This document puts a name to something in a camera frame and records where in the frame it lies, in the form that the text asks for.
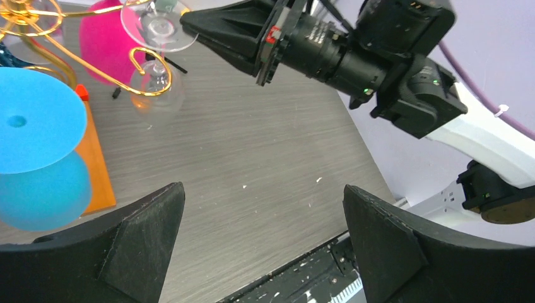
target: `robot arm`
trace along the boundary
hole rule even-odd
[[[493,223],[535,218],[535,203],[526,202],[535,196],[535,142],[427,58],[454,24],[449,0],[366,0],[355,28],[321,2],[345,32],[303,13],[307,0],[246,0],[186,13],[181,23],[258,85],[282,63],[350,95],[350,109],[375,95],[372,117],[474,159],[457,180],[465,210]]]

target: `white cable tie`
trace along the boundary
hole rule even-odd
[[[500,109],[499,112],[497,112],[496,114],[494,114],[494,116],[497,118],[497,117],[500,117],[504,112],[508,111],[509,110],[509,106],[505,105],[505,104],[500,104],[498,106],[498,108]]]

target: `orange cutting board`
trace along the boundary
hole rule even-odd
[[[76,148],[76,152],[82,157],[89,170],[91,188],[93,189],[91,203],[83,214],[87,215],[114,207],[117,202],[115,200],[112,182],[108,175],[108,169],[106,168],[106,162],[104,161],[104,155],[102,154],[102,148],[98,140],[93,115],[89,108],[87,91],[85,88],[77,88],[76,92],[83,100],[87,111],[87,129],[82,141]]]

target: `pink bowl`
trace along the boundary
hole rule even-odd
[[[102,0],[91,6],[89,10],[94,11],[117,5],[121,5],[119,0]],[[136,20],[137,18],[132,16],[129,19]],[[121,11],[83,18],[80,23],[79,43],[82,59],[125,84],[130,82],[136,68],[132,65],[128,53],[139,44],[122,27]],[[138,52],[136,60],[140,64],[144,63],[144,54]],[[94,79],[107,85],[113,85],[93,71],[88,69],[87,72]]]

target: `black object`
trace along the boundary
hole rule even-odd
[[[152,61],[156,58],[154,58],[154,56],[152,56],[151,54],[149,53],[146,53],[145,54],[145,60],[146,61]],[[178,65],[175,61],[167,58],[167,57],[164,57],[163,60],[165,60],[165,62],[171,64],[172,66],[174,66],[176,69],[178,69],[179,71],[181,71],[182,73],[184,74],[187,74],[187,70],[185,68],[183,68],[182,66]]]
[[[350,109],[377,92],[372,117],[417,138],[466,113],[451,73],[425,59],[454,24],[449,0],[368,0],[355,28],[321,2],[347,33],[302,13],[307,0],[247,0],[188,12],[180,22],[259,85],[270,83],[282,62],[350,95]]]
[[[344,211],[367,303],[528,303],[535,247],[463,234],[356,186]]]
[[[114,90],[114,93],[112,94],[112,98],[115,100],[115,99],[119,98],[120,94],[121,94],[121,88],[120,87],[116,87],[115,90]]]
[[[345,233],[218,303],[330,303],[347,302],[345,299],[357,296],[364,299],[362,281],[356,270],[350,238]]]
[[[468,164],[457,183],[462,184],[466,197],[462,207],[481,214],[487,222],[515,224],[535,218],[535,186],[523,189],[511,186],[476,161]]]
[[[32,244],[0,246],[0,302],[157,303],[184,210],[173,183]]]

